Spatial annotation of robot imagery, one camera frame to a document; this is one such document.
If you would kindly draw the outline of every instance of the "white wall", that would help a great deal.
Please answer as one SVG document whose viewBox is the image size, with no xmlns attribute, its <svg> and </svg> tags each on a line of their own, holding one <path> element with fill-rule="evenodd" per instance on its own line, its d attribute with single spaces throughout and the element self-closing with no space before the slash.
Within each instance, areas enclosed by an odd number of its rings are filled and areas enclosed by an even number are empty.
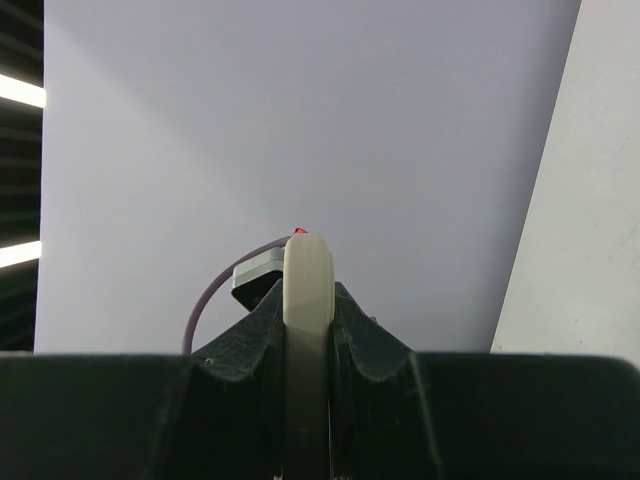
<svg viewBox="0 0 640 480">
<path fill-rule="evenodd" d="M 640 364 L 639 22 L 582 2 L 494 351 Z"/>
<path fill-rule="evenodd" d="M 177 351 L 296 226 L 410 346 L 488 350 L 577 9 L 49 0 L 37 350 Z"/>
</svg>

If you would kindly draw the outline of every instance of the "fluorescent light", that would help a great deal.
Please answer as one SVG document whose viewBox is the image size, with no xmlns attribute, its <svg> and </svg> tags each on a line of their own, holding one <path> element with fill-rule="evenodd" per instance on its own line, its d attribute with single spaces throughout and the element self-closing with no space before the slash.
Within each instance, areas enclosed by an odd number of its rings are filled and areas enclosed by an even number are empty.
<svg viewBox="0 0 640 480">
<path fill-rule="evenodd" d="M 40 241 L 0 248 L 0 268 L 35 260 L 40 258 L 41 252 L 42 242 Z"/>
<path fill-rule="evenodd" d="M 2 74 L 0 74 L 0 97 L 40 108 L 44 108 L 47 102 L 44 88 Z"/>
</svg>

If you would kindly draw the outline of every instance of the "wire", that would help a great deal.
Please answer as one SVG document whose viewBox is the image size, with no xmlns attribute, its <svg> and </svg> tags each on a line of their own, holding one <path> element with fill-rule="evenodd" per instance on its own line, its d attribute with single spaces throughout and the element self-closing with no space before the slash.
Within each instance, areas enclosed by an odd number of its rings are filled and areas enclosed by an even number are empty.
<svg viewBox="0 0 640 480">
<path fill-rule="evenodd" d="M 246 262 L 250 258 L 255 257 L 267 250 L 271 250 L 272 248 L 284 247 L 287 244 L 287 240 L 291 237 L 282 237 L 278 240 L 274 240 L 273 242 L 267 243 L 259 248 L 256 248 L 252 252 L 247 253 L 244 257 L 239 260 L 236 260 L 231 265 L 229 265 L 220 275 L 218 275 L 213 282 L 202 292 L 200 298 L 196 302 L 193 310 L 191 311 L 191 315 L 189 315 L 189 320 L 187 321 L 187 326 L 184 329 L 184 337 L 182 338 L 182 353 L 184 355 L 190 355 L 191 350 L 193 348 L 193 336 L 196 333 L 196 327 L 198 325 L 198 321 L 202 316 L 202 312 L 205 307 L 213 297 L 213 294 L 218 291 L 218 289 L 231 278 L 233 275 L 233 269 L 236 268 L 242 262 Z"/>
</svg>

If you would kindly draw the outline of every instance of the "white rounded object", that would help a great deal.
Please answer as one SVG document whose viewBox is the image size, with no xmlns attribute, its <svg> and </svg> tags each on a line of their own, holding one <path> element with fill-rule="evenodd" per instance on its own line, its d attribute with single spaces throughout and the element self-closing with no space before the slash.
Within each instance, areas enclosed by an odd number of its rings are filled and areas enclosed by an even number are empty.
<svg viewBox="0 0 640 480">
<path fill-rule="evenodd" d="M 298 233 L 284 254 L 286 480 L 330 477 L 327 340 L 335 309 L 333 255 L 318 234 Z"/>
</svg>

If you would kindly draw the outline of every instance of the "purple cable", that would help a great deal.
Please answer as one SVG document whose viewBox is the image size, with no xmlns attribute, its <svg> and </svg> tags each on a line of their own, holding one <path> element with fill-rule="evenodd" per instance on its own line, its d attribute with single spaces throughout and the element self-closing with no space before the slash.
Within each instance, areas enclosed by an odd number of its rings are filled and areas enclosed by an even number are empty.
<svg viewBox="0 0 640 480">
<path fill-rule="evenodd" d="M 191 311 L 191 315 L 189 315 L 189 320 L 187 321 L 187 326 L 184 329 L 184 337 L 182 338 L 182 353 L 184 355 L 190 355 L 191 349 L 193 348 L 193 336 L 196 333 L 196 326 L 198 325 L 198 321 L 200 320 L 200 316 L 204 311 L 207 303 L 213 297 L 213 294 L 218 291 L 218 289 L 231 278 L 233 275 L 233 269 L 236 268 L 242 262 L 246 262 L 250 258 L 255 257 L 267 250 L 271 250 L 276 247 L 284 247 L 287 244 L 287 240 L 291 237 L 282 237 L 278 240 L 274 240 L 273 242 L 267 243 L 259 248 L 256 248 L 254 251 L 247 253 L 240 260 L 236 260 L 230 266 L 228 266 L 220 275 L 216 277 L 216 279 L 211 282 L 211 284 L 206 288 L 200 298 L 196 302 L 196 305 L 193 307 Z"/>
</svg>

